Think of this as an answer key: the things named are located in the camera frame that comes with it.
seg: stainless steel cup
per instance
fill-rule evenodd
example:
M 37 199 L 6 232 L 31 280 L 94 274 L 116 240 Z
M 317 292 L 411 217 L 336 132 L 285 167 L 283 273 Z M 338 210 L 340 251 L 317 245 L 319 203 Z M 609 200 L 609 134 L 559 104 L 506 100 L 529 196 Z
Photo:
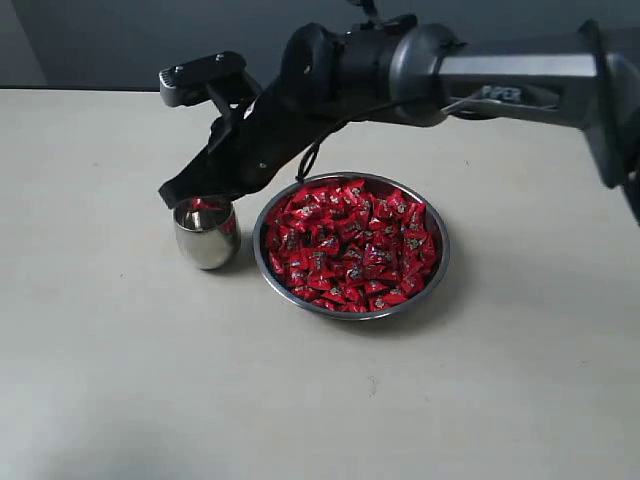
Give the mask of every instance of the stainless steel cup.
M 198 268 L 219 268 L 240 248 L 240 228 L 231 202 L 186 200 L 174 209 L 173 220 L 180 251 Z

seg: white table surface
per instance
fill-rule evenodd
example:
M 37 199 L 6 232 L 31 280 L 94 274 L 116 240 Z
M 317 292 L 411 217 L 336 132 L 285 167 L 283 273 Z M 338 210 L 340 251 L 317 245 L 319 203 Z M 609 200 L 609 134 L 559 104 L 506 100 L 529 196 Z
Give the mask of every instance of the white table surface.
M 325 320 L 244 247 L 185 262 L 157 195 L 213 107 L 0 91 L 0 478 L 640 478 L 640 232 L 577 131 L 359 124 L 314 173 L 422 192 L 450 270 L 406 317 Z

